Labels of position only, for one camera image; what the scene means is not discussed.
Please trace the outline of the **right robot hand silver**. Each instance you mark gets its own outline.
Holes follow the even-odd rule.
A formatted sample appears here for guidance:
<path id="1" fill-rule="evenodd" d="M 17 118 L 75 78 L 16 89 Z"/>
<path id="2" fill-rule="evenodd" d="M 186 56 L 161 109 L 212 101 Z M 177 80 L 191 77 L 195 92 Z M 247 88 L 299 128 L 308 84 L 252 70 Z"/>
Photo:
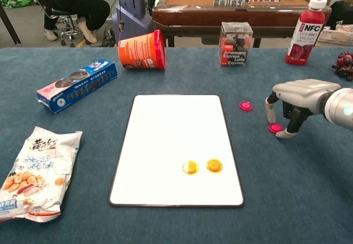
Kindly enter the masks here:
<path id="1" fill-rule="evenodd" d="M 268 122 L 276 123 L 275 103 L 279 100 L 283 104 L 284 117 L 289 120 L 287 127 L 275 136 L 282 139 L 294 137 L 309 116 L 322 113 L 322 98 L 340 88 L 337 83 L 317 79 L 302 79 L 274 85 L 272 93 L 265 99 Z"/>

